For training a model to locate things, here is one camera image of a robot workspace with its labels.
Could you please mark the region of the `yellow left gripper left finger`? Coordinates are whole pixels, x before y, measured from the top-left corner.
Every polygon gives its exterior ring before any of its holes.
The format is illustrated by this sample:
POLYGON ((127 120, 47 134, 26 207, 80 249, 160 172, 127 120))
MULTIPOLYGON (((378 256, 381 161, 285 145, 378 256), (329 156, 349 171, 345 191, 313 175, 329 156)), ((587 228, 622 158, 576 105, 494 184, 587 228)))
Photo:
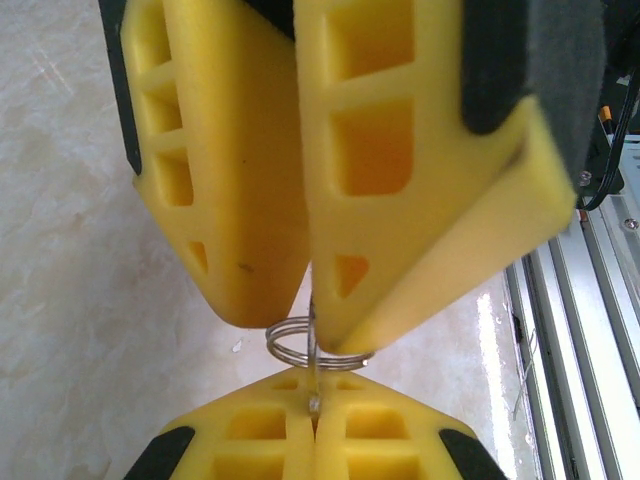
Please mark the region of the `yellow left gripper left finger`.
POLYGON ((126 479, 312 479, 303 374, 279 372, 169 422, 126 479))

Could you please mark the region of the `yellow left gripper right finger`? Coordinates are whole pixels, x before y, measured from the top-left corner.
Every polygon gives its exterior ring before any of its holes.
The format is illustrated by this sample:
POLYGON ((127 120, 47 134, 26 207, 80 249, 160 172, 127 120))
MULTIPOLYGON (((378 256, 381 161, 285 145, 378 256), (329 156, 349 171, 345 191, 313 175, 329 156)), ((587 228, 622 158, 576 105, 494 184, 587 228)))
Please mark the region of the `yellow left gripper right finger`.
POLYGON ((317 479, 504 479, 464 422, 354 373, 325 373, 317 479))

